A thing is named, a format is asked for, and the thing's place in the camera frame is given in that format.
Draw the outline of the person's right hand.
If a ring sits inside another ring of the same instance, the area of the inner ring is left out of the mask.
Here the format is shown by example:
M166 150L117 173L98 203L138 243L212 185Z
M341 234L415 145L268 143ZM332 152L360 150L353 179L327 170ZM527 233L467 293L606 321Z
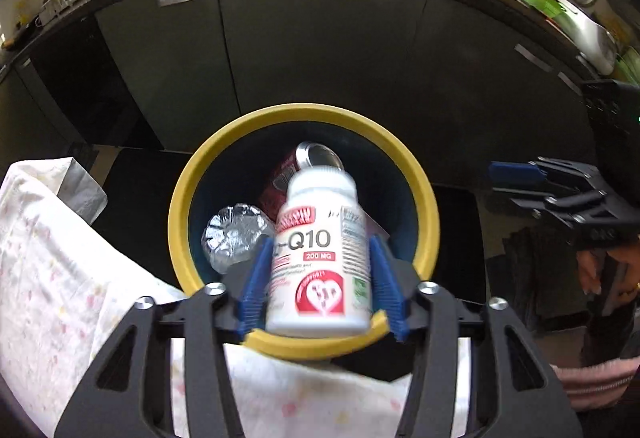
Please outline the person's right hand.
M603 317L639 295L639 240L609 250L577 252L578 280Z

